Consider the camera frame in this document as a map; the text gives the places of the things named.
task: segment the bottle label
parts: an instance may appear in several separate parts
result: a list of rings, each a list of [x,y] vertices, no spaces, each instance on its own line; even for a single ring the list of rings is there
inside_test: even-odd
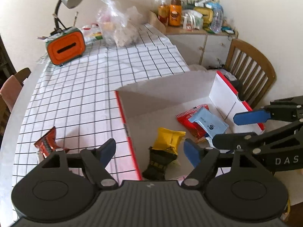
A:
[[[179,13],[177,11],[175,11],[175,10],[171,11],[171,18],[173,20],[177,20],[178,16],[179,16]]]

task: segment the plastic water bottle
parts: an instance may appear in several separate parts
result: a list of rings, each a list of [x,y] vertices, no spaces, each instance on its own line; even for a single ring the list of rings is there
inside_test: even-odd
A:
[[[222,10],[217,7],[214,9],[214,14],[212,16],[212,24],[210,25],[210,29],[214,33],[219,33],[221,31],[222,22],[223,22]]]

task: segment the cabinet door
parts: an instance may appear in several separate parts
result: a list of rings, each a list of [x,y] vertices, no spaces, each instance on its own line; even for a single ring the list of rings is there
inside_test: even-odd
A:
[[[224,65],[232,39],[232,36],[208,35],[202,66],[208,68],[209,66],[219,67],[219,65]]]
[[[199,64],[205,35],[167,35],[187,65]]]

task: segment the pink chair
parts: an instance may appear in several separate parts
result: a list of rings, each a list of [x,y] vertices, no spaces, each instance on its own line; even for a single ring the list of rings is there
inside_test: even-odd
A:
[[[22,86],[14,75],[10,76],[0,89],[0,96],[2,96],[10,112],[13,110],[21,89]]]

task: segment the white tablecloth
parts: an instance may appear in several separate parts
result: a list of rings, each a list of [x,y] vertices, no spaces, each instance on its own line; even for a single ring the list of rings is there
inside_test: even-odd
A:
[[[79,153],[109,138],[116,154],[106,170],[120,184],[137,180],[114,90],[133,82],[189,71],[177,48],[150,25],[140,27],[135,45],[87,45],[79,59],[63,66],[49,63],[41,74],[21,126],[13,167],[14,187],[37,164],[34,143],[56,126],[56,143]],[[71,169],[82,174],[79,169]]]

